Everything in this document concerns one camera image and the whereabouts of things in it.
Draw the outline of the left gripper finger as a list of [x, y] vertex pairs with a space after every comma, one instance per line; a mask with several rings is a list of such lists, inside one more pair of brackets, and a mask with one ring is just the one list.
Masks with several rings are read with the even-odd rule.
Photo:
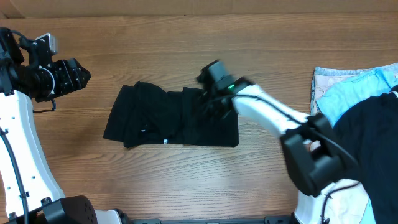
[[75, 58], [70, 59], [70, 66], [79, 81], [88, 81], [91, 78], [91, 73], [85, 69]]
[[88, 84], [90, 77], [68, 78], [67, 94], [85, 88]]

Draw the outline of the black polo shirt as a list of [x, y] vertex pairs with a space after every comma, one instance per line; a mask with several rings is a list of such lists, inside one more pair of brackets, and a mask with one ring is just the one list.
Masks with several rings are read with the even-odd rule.
[[238, 116], [220, 118], [205, 113], [204, 91], [185, 87], [164, 91], [146, 82], [122, 86], [111, 109], [103, 137], [124, 147], [184, 144], [236, 147]]

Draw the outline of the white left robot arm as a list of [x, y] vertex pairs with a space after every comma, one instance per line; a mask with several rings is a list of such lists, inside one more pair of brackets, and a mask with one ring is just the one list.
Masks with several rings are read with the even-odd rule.
[[66, 197], [47, 164], [32, 101], [53, 103], [86, 87], [91, 74], [76, 59], [58, 60], [56, 39], [1, 28], [1, 177], [9, 223], [129, 223], [120, 210], [96, 210], [85, 196]]

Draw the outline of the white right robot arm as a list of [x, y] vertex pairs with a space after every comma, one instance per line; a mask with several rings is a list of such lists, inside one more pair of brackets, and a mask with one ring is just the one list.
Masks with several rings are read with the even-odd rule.
[[264, 221], [329, 223], [325, 210], [331, 193], [322, 192], [356, 168], [358, 162], [340, 146], [327, 118], [296, 111], [244, 77], [198, 77], [197, 82], [205, 91], [202, 113], [235, 110], [257, 121], [280, 141], [288, 175], [299, 191], [298, 205], [290, 217], [267, 217]]

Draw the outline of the pale pink garment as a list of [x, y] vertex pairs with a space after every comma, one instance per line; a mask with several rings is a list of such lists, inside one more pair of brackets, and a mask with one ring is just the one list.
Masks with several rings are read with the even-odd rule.
[[[396, 63], [376, 68], [397, 73]], [[333, 84], [376, 68], [359, 70], [315, 68], [312, 81], [310, 114], [315, 115], [320, 112], [317, 106], [317, 100], [320, 99]], [[363, 186], [359, 184], [352, 189], [337, 192], [332, 199], [328, 199], [325, 207], [325, 218], [330, 219], [331, 223], [374, 223], [374, 216], [372, 214], [363, 220], [363, 215], [368, 208], [369, 198]]]

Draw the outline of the light blue garment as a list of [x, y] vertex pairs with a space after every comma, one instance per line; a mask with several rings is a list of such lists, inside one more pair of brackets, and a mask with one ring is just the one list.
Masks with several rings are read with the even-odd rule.
[[397, 85], [397, 73], [376, 68], [333, 84], [317, 100], [320, 112], [334, 126], [351, 107], [371, 96], [388, 93]]

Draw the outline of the dark navy garment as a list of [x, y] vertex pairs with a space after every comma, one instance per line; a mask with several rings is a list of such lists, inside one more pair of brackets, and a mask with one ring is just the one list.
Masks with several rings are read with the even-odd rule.
[[351, 107], [333, 130], [359, 164], [346, 178], [362, 183], [376, 223], [397, 223], [397, 87]]

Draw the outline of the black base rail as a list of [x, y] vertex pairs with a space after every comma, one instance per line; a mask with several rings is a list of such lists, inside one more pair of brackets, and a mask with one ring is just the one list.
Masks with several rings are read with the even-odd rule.
[[122, 223], [130, 224], [294, 224], [299, 223], [291, 215], [266, 216], [264, 218], [213, 219], [213, 220], [160, 220], [125, 219]]

